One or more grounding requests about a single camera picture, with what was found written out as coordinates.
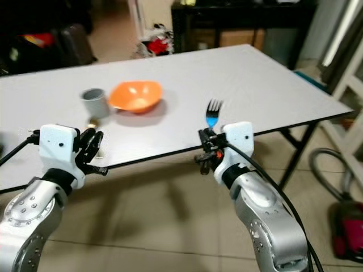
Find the fork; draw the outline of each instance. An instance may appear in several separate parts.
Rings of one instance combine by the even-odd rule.
[[[218,115],[220,113],[220,109],[222,107],[223,102],[218,100],[211,100],[206,109],[206,122],[210,129],[214,128],[216,123],[218,122]]]

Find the red vacuum cleaner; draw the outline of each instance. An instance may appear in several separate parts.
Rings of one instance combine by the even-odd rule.
[[[328,154],[339,159],[345,166],[341,192],[335,189],[319,171],[316,159]],[[350,194],[353,174],[340,153],[319,148],[309,157],[310,168],[316,179],[338,200],[328,209],[332,247],[335,257],[363,263],[363,203],[355,201]]]

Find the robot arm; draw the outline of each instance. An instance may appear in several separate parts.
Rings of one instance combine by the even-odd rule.
[[[210,129],[199,135],[206,154],[196,156],[201,173],[209,168],[219,184],[230,191],[238,218],[248,229],[261,272],[308,271],[307,240],[298,222],[286,211],[277,192],[250,164],[226,142],[243,150],[248,156],[254,150],[254,135],[249,122],[223,127],[224,134]]]
[[[106,175],[106,168],[88,165],[102,141],[102,132],[58,125],[42,126],[33,141],[45,175],[33,178],[28,187],[10,201],[0,222],[0,271],[36,271],[44,244],[59,226],[62,210],[73,189],[80,189],[85,175]]]

